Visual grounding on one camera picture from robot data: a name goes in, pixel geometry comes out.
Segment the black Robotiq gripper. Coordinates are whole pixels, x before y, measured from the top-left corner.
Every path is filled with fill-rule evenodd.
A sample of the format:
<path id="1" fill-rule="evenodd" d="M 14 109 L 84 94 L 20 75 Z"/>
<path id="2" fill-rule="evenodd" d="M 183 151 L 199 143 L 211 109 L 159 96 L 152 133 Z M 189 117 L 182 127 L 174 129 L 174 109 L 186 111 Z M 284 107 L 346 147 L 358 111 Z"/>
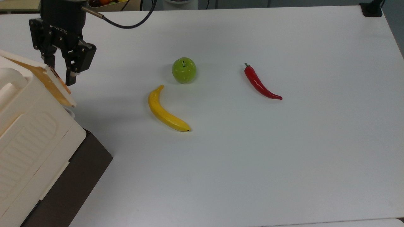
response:
<path id="1" fill-rule="evenodd" d="M 88 70 L 96 46 L 83 40 L 85 0 L 42 0 L 40 17 L 29 20 L 34 49 L 41 52 L 46 65 L 55 68 L 55 53 L 62 51 L 66 64 L 66 86 L 76 83 L 76 76 Z"/>

